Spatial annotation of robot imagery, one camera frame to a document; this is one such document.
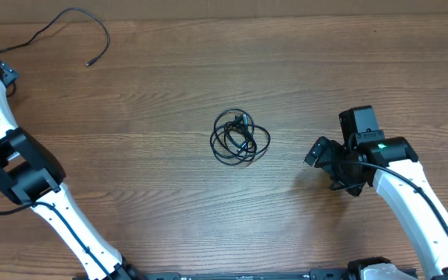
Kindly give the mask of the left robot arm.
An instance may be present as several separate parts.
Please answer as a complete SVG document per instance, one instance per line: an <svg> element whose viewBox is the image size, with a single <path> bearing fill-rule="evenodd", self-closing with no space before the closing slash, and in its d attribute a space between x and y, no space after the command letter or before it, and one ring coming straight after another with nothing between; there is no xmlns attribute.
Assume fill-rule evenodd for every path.
<svg viewBox="0 0 448 280"><path fill-rule="evenodd" d="M16 123L7 89L17 77L0 61L0 192L16 205L0 210L0 216L26 209L38 214L77 257L88 279L143 279L75 203L56 157Z"/></svg>

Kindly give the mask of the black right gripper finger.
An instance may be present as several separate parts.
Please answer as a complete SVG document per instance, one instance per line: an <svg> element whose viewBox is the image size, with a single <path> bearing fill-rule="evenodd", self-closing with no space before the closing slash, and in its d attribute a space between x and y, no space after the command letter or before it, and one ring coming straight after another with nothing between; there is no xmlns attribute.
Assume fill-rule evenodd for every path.
<svg viewBox="0 0 448 280"><path fill-rule="evenodd" d="M364 186L366 185L366 182L344 182L342 180L336 180L332 179L332 182L329 186L329 189L331 191L346 191L348 194L350 194L353 197L357 197L362 193L362 190Z"/></svg>
<svg viewBox="0 0 448 280"><path fill-rule="evenodd" d="M319 137L306 154L304 162L309 166L324 163L331 160L331 142L328 138Z"/></svg>

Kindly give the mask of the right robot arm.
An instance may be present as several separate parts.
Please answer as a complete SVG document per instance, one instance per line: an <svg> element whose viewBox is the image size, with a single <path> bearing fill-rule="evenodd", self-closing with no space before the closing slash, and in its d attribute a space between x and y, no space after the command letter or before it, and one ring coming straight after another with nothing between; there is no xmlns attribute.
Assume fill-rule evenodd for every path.
<svg viewBox="0 0 448 280"><path fill-rule="evenodd" d="M338 115L343 143L318 138L304 161L321 168L330 189L352 196L373 187L397 217L427 279L448 279L448 212L431 188L416 151L403 137L388 138L371 106Z"/></svg>

